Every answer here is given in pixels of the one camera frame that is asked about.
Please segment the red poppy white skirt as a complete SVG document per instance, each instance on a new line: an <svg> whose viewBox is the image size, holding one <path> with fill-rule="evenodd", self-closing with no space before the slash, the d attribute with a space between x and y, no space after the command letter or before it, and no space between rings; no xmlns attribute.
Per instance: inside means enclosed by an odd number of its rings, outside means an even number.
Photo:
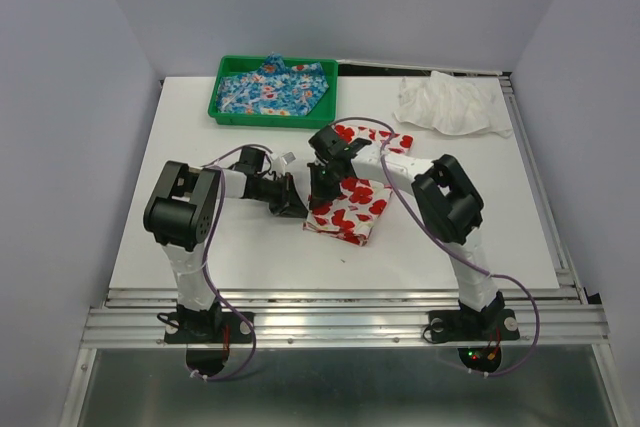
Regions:
<svg viewBox="0 0 640 427"><path fill-rule="evenodd" d="M369 140L376 147L376 152L390 136L388 130L376 130L344 122L337 123L333 129L348 144L353 144L356 139ZM413 143L413 136L396 133L387 149L390 152L408 155ZM317 205L318 202L312 201L312 196L309 195L310 209L303 229L364 246L391 197L391 187L385 183L348 177L339 183L339 193L331 201L319 201Z"/></svg>

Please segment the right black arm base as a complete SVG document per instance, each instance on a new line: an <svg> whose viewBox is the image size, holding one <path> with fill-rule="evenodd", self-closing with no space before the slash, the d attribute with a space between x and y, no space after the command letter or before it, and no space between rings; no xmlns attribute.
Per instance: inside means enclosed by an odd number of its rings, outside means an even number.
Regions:
<svg viewBox="0 0 640 427"><path fill-rule="evenodd" d="M474 310L432 310L423 328L423 338L433 344L449 342L516 341L520 339L515 312L501 309L495 313Z"/></svg>

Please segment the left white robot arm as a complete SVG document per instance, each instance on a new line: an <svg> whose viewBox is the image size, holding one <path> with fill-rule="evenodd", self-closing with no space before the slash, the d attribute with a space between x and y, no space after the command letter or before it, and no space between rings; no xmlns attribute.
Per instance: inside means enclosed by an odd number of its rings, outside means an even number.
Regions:
<svg viewBox="0 0 640 427"><path fill-rule="evenodd" d="M159 316L170 335L210 341L222 331L221 301L206 281L205 247L226 197L263 202L276 217L308 214L286 171L293 154L278 156L257 144L235 151L239 159L228 168L166 162L145 207L143 227L162 246L177 286L176 311Z"/></svg>

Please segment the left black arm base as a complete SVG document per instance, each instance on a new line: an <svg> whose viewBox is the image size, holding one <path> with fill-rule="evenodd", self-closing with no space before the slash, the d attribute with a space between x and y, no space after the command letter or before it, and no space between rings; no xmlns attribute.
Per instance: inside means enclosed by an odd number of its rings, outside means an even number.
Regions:
<svg viewBox="0 0 640 427"><path fill-rule="evenodd" d="M160 312L156 319L164 327L163 341L169 345L231 344L248 345L252 342L247 324L219 305L209 311L192 311L179 305L173 312Z"/></svg>

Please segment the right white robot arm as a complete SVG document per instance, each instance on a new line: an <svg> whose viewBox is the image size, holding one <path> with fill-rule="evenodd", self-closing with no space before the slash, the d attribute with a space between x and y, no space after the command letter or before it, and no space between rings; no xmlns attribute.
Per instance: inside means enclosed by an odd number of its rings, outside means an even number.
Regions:
<svg viewBox="0 0 640 427"><path fill-rule="evenodd" d="M309 140L315 161L309 164L311 205L337 198L347 179L376 181L400 197L413 196L418 211L410 215L449 256L458 284L458 308L431 311L431 341L482 340L499 326L504 297L488 268L480 226L484 201L458 160L407 155L402 136L376 130L372 136L326 126Z"/></svg>

